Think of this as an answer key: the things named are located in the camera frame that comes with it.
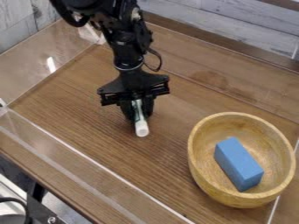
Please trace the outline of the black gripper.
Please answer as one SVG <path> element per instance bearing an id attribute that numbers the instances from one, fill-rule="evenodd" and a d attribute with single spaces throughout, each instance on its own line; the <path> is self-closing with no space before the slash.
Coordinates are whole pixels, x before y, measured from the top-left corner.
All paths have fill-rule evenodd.
<path id="1" fill-rule="evenodd" d="M 125 119 L 134 120 L 133 99 L 141 99 L 144 117 L 153 113 L 154 98 L 169 93 L 169 77 L 148 73 L 137 66 L 114 65 L 118 76 L 97 89 L 102 106 L 118 104 Z"/>

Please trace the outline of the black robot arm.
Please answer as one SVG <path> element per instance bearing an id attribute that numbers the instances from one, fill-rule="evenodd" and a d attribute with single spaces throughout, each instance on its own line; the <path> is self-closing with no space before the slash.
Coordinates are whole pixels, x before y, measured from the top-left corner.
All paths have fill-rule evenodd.
<path id="1" fill-rule="evenodd" d="M 145 55 L 158 53 L 150 48 L 153 33 L 146 28 L 137 0 L 49 1 L 70 26 L 90 25 L 101 31 L 112 49 L 118 76 L 97 89 L 100 103 L 117 105 L 129 121 L 136 119 L 134 107 L 149 117 L 156 97 L 169 93 L 169 78 L 157 68 L 142 69 Z"/>

